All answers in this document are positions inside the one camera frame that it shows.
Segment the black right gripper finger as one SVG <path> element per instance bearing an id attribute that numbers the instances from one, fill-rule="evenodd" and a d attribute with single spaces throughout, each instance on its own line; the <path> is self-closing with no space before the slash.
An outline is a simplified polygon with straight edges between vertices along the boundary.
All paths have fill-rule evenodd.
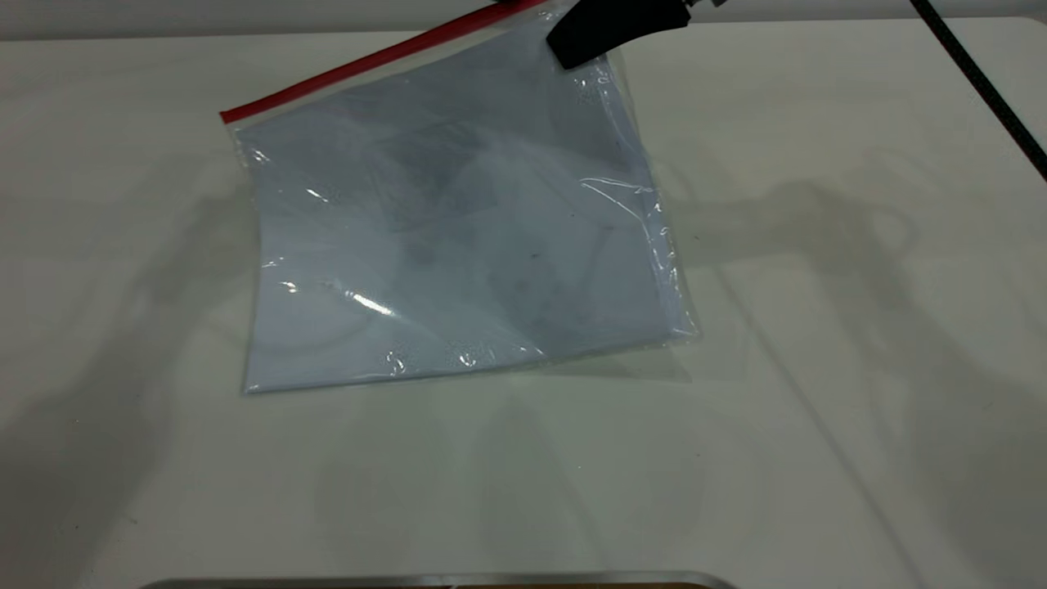
<path id="1" fill-rule="evenodd" d="M 564 70 L 575 70 L 636 38 L 684 29 L 691 7 L 691 1 L 579 1 L 545 44 Z"/>

